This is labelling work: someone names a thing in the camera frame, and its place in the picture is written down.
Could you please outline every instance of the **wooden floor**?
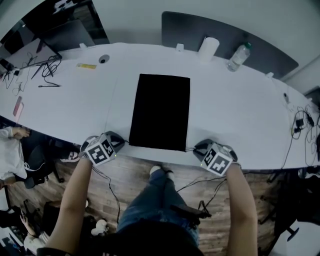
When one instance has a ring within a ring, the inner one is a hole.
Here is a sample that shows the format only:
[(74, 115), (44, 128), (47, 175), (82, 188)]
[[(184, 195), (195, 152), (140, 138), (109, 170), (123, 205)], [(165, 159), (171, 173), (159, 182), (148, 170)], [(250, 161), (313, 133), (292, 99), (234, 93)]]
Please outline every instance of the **wooden floor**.
[[(149, 178), (150, 168), (155, 162), (131, 158), (117, 157), (107, 164), (99, 166), (100, 171), (107, 174), (111, 179), (111, 187), (120, 201), (121, 214), (128, 204), (145, 187)], [(48, 201), (58, 201), (62, 199), (65, 187), (75, 168), (75, 164), (56, 163), (56, 167), (61, 177), (66, 182), (59, 184), (53, 174), (49, 176), (49, 181), (36, 186), (33, 189), (26, 189), (22, 182), (17, 182), (9, 188), (9, 198), (12, 205), (20, 206), (25, 199), (28, 199), (31, 206), (43, 210), (44, 204)], [(172, 170), (175, 174), (176, 189), (189, 184), (194, 180), (209, 180), (215, 176), (201, 168), (163, 164), (167, 170)], [(277, 182), (267, 184), (268, 175), (247, 174), (246, 179), (252, 189), (259, 219), (262, 219), (270, 211), (270, 206), (260, 200), (262, 195), (275, 195)], [(209, 181), (199, 182), (191, 187), (183, 189), (181, 196), (190, 207), (198, 208), (199, 202), (208, 202), (214, 195), (216, 186), (221, 182)], [(117, 224), (117, 203), (109, 190), (108, 181), (104, 180), (96, 173), (92, 173), (88, 199), (90, 205), (87, 213), (96, 219), (107, 219), (110, 231), (116, 230)], [(208, 206), (212, 218), (201, 221), (199, 226), (199, 248), (205, 255), (224, 256), (228, 242), (230, 228), (229, 194), (226, 183), (218, 191), (215, 199)], [(265, 248), (274, 238), (274, 224), (268, 221), (258, 227), (258, 246)]]

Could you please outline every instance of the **water bottle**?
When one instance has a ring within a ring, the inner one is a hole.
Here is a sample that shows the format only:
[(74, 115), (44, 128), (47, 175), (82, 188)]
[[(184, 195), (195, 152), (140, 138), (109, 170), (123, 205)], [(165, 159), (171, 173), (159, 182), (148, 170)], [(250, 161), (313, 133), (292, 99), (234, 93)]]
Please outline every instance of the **water bottle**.
[(228, 70), (235, 72), (250, 56), (251, 43), (246, 42), (239, 46), (231, 59), (228, 60), (226, 67)]

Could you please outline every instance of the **shoe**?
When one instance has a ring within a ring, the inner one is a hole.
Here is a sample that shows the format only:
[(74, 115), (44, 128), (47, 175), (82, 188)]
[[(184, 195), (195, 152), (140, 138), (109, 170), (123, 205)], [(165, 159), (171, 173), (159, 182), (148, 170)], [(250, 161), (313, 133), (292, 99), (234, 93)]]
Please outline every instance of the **shoe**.
[(63, 163), (75, 163), (80, 160), (77, 152), (70, 152), (69, 156), (66, 158), (60, 159)]
[(160, 165), (155, 165), (154, 167), (152, 167), (150, 170), (150, 176), (151, 176), (151, 174), (153, 174), (155, 171), (157, 171), (159, 169), (161, 169)]
[(169, 180), (172, 180), (173, 183), (175, 183), (175, 175), (172, 170), (168, 170), (165, 174)]

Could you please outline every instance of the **phone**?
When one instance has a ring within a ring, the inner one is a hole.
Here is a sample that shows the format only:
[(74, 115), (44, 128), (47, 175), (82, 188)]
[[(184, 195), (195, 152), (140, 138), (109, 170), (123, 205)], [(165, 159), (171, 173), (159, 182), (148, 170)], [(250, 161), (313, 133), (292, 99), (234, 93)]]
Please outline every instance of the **phone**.
[(22, 101), (22, 97), (19, 96), (18, 99), (17, 99), (17, 101), (16, 101), (14, 110), (13, 110), (13, 116), (14, 116), (14, 117), (17, 115), (17, 112), (18, 112), (19, 106), (20, 106), (20, 104), (21, 104), (21, 101)]

